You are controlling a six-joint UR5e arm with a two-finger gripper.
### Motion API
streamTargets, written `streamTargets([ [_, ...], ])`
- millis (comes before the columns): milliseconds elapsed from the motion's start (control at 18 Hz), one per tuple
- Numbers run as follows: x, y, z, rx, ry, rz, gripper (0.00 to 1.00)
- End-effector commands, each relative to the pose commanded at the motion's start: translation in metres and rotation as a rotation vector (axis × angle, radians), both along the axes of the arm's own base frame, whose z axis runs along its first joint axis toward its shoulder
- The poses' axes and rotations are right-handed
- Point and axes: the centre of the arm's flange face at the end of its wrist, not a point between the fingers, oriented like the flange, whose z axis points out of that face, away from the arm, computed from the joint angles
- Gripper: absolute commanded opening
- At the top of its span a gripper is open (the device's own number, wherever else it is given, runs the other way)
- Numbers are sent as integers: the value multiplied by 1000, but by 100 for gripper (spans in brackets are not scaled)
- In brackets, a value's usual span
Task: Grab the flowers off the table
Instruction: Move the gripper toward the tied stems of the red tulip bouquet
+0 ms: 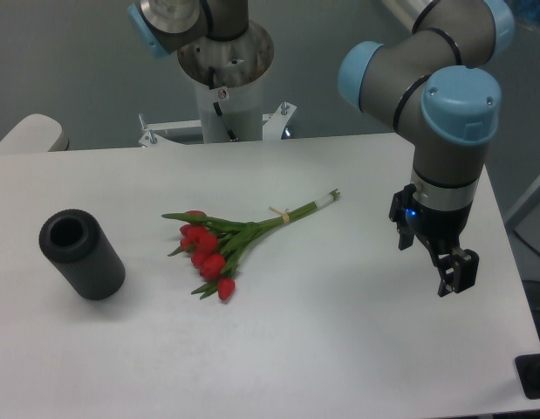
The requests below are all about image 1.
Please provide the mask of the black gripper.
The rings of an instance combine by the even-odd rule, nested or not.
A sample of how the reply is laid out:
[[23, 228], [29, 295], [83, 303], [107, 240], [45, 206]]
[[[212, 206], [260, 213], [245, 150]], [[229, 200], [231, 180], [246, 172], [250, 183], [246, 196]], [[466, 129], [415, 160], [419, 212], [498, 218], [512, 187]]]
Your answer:
[[398, 248], [411, 247], [416, 237], [427, 249], [441, 282], [438, 296], [460, 293], [475, 285], [479, 255], [460, 246], [460, 234], [468, 221], [471, 205], [458, 210], [430, 209], [414, 197], [413, 183], [393, 195], [389, 219], [396, 224]]

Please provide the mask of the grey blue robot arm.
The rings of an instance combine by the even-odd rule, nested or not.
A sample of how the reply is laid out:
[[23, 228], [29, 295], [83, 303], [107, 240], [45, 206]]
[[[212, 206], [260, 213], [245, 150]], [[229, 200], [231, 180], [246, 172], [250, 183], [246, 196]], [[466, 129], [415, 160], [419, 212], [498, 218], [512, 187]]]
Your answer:
[[[274, 58], [269, 33], [244, 1], [137, 1], [128, 15], [156, 57], [175, 54], [194, 83], [207, 143], [280, 140], [294, 107], [263, 117], [260, 84]], [[428, 1], [409, 39], [394, 48], [365, 41], [338, 71], [352, 106], [414, 146], [411, 180], [393, 196], [390, 219], [406, 249], [421, 242], [440, 275], [439, 295], [475, 284], [478, 255], [462, 249], [501, 90], [482, 66], [514, 36], [503, 1]]]

